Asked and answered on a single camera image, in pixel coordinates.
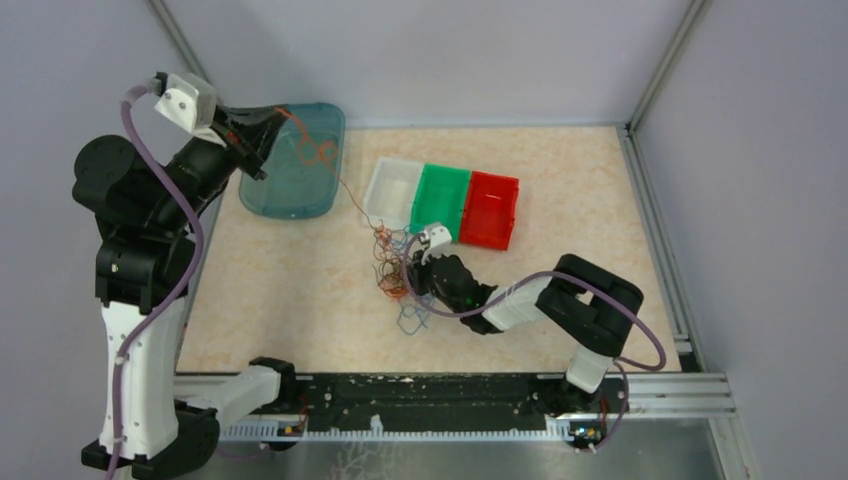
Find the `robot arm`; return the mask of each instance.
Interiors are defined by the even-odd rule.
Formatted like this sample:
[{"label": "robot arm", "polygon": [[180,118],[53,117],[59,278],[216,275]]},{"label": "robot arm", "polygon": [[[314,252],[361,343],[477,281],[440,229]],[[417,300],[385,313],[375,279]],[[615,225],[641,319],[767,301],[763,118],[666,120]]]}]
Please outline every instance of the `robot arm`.
[{"label": "robot arm", "polygon": [[[481,335],[553,320],[580,343],[569,363],[564,391],[580,403],[591,402],[613,360],[621,355],[632,322],[600,298],[593,296],[584,303],[578,297],[586,290],[560,278],[535,278],[515,290],[479,283],[458,256],[443,254],[450,241],[450,233],[439,224],[424,229],[425,248],[413,254],[407,268],[414,293],[431,294],[454,313],[472,312],[460,321]],[[585,281],[633,313],[642,305],[639,288],[576,255],[563,255],[553,271]]]},{"label": "robot arm", "polygon": [[[274,107],[231,109],[191,74],[160,73],[151,81],[156,110],[193,135],[164,166],[198,214],[223,192],[236,169],[265,178],[262,165],[285,118]],[[136,478],[167,479],[195,470],[214,452],[219,433],[256,408],[293,394],[294,368],[258,359],[216,391],[174,401],[174,367],[184,327],[186,291],[135,339],[119,348],[162,303],[186,272],[195,244],[188,219],[135,146],[106,135],[89,142],[74,164],[73,198],[95,214],[102,245],[95,295],[103,304],[109,349],[109,392],[121,364],[121,429],[114,431],[114,392],[99,438],[82,451],[83,464],[107,470],[132,465]],[[115,445],[120,446],[116,455]]]}]

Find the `white cable carrier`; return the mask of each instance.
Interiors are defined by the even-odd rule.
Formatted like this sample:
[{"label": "white cable carrier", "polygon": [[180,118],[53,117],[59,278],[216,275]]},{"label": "white cable carrier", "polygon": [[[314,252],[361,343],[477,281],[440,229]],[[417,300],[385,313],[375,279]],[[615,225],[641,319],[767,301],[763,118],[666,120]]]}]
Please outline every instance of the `white cable carrier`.
[{"label": "white cable carrier", "polygon": [[284,420],[242,420],[221,433],[221,442],[514,442],[550,441],[570,442],[569,422],[555,418],[546,419],[545,430],[518,430],[496,432],[386,432],[379,415],[371,417],[371,430],[327,432],[306,431],[302,435],[282,433],[287,426],[297,422]]}]

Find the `blue wire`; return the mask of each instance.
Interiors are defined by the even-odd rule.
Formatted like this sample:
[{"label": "blue wire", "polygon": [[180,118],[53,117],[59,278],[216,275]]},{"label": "blue wire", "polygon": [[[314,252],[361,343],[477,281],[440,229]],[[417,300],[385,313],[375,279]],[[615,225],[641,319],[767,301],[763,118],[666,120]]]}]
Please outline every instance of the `blue wire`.
[{"label": "blue wire", "polygon": [[[403,233],[403,235],[402,236],[395,235],[395,234],[398,234],[398,233]],[[415,234],[410,232],[409,225],[404,227],[402,230],[396,230],[396,231],[392,232],[392,237],[391,237],[392,239],[391,239],[390,246],[391,246],[392,251],[395,254],[395,256],[399,257],[399,256],[403,255],[404,249],[406,248],[406,244],[409,243],[410,241],[412,241],[414,236],[415,236]],[[424,303],[426,303],[429,306],[433,306],[433,303],[436,302],[436,299],[432,295],[425,295],[425,296],[422,297],[422,299],[424,300]],[[401,302],[404,302],[404,301],[409,302],[410,299],[408,297],[404,297],[403,299],[401,299]],[[411,330],[411,331],[408,330],[404,326],[404,319],[410,319],[410,318],[417,318],[418,319],[418,325],[415,327],[414,330]],[[429,319],[429,318],[430,318],[430,312],[428,312],[426,309],[424,309],[424,307],[422,307],[418,302],[412,300],[411,303],[408,303],[407,305],[401,305],[400,312],[398,312],[398,318],[397,318],[396,323],[397,323],[398,327],[400,327],[400,329],[403,331],[403,333],[405,333],[409,336],[412,336],[412,335],[415,335],[418,332],[418,330],[420,330],[421,328],[427,328],[427,319]]]}]

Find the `tangled wire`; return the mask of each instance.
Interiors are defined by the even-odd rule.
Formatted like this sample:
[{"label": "tangled wire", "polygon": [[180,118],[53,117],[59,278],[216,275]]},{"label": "tangled wire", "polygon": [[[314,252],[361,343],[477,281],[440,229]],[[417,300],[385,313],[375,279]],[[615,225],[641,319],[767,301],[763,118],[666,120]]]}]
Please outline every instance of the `tangled wire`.
[{"label": "tangled wire", "polygon": [[[401,309],[398,313],[397,320],[398,326],[407,335],[414,335],[421,327],[426,328],[425,322],[430,315],[429,312],[424,310],[414,301],[411,303],[406,302],[407,304],[405,305],[402,301],[407,296],[407,293],[409,293],[403,281],[403,271],[401,266],[404,247],[412,240],[413,237],[409,231],[409,227],[402,230],[391,230],[383,225],[382,222],[380,222],[378,226],[374,225],[368,217],[368,214],[365,213],[365,210],[359,205],[356,198],[354,198],[353,192],[351,192],[347,183],[342,180],[339,172],[332,164],[332,161],[339,153],[335,143],[331,140],[327,140],[321,145],[317,145],[309,135],[309,130],[306,128],[306,125],[297,118],[297,116],[285,108],[278,107],[276,108],[276,111],[294,122],[295,126],[300,131],[301,138],[297,144],[297,155],[300,158],[300,161],[303,162],[304,165],[313,165],[317,162],[324,164],[333,173],[345,190],[347,190],[353,205],[360,213],[362,213],[368,222],[368,226],[370,226],[374,231],[373,254],[374,259],[377,261],[377,264],[373,266],[374,276],[380,290],[382,290],[387,297],[400,304]],[[316,153],[312,158],[304,157],[302,151],[304,146],[309,146],[314,149]],[[426,296],[424,299],[430,304],[434,301],[431,296]],[[414,329],[409,330],[403,325],[403,320],[413,317],[418,319],[418,325]]]}]

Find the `green plastic bin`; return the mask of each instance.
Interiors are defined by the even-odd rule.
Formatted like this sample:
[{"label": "green plastic bin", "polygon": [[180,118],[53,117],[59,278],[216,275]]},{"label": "green plastic bin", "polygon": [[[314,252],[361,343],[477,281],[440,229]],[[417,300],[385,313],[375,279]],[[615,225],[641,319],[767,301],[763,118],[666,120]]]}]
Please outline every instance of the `green plastic bin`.
[{"label": "green plastic bin", "polygon": [[471,170],[425,165],[412,204],[411,230],[419,232],[425,226],[439,222],[451,232],[453,241],[458,242],[469,182]]}]

